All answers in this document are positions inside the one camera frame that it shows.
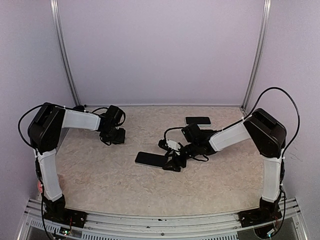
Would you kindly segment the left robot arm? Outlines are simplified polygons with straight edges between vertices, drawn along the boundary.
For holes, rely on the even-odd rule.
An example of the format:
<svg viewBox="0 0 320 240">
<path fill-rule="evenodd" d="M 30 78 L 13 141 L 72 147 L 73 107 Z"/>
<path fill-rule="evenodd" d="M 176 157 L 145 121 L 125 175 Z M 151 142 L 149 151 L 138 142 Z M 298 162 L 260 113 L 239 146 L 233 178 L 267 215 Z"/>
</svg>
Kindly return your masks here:
<svg viewBox="0 0 320 240">
<path fill-rule="evenodd" d="M 92 111 L 86 105 L 66 107 L 45 102 L 35 108 L 28 126 L 29 144 L 33 148 L 44 198 L 57 202 L 64 194 L 57 173 L 56 157 L 73 130 L 90 131 L 106 146 L 122 145 L 127 115 L 118 106 L 103 106 Z"/>
</svg>

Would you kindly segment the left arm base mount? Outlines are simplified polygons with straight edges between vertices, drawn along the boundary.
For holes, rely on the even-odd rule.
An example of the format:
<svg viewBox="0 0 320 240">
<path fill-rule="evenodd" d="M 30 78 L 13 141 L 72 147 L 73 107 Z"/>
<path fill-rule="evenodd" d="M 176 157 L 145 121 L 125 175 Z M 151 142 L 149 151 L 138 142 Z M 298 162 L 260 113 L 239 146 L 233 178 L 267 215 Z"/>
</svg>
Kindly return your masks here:
<svg viewBox="0 0 320 240">
<path fill-rule="evenodd" d="M 55 201 L 44 197 L 43 203 L 45 205 L 44 219 L 69 227 L 84 228 L 88 214 L 85 211 L 66 208 L 64 195 Z"/>
</svg>

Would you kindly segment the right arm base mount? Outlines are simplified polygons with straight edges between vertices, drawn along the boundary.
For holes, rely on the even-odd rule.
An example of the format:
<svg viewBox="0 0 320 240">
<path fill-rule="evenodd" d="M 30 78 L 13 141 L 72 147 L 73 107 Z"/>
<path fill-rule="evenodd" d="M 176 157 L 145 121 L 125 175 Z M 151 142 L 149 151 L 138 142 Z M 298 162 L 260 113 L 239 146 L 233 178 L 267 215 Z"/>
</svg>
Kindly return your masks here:
<svg viewBox="0 0 320 240">
<path fill-rule="evenodd" d="M 280 199 L 281 195 L 275 201 L 269 202 L 261 197 L 258 208 L 240 211 L 238 216 L 241 227 L 245 228 L 281 219 Z"/>
</svg>

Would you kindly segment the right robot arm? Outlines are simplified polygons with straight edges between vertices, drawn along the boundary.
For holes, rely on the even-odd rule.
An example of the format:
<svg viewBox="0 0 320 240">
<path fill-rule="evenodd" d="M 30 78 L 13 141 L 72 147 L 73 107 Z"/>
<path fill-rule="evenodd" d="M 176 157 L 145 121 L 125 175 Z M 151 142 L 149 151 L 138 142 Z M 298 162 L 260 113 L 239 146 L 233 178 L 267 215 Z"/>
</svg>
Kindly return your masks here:
<svg viewBox="0 0 320 240">
<path fill-rule="evenodd" d="M 274 203 L 280 195 L 280 185 L 284 177 L 283 153 L 286 146 L 287 130 L 283 124 L 262 108 L 254 110 L 249 116 L 221 129 L 200 129 L 193 123 L 180 128 L 187 145 L 164 137 L 158 142 L 161 149 L 167 151 L 172 159 L 165 165 L 165 170 L 179 172 L 185 168 L 188 159 L 208 156 L 232 145 L 251 139 L 264 161 L 263 188 L 261 199 L 265 201 L 256 210 L 256 218 L 266 222 L 275 212 Z"/>
</svg>

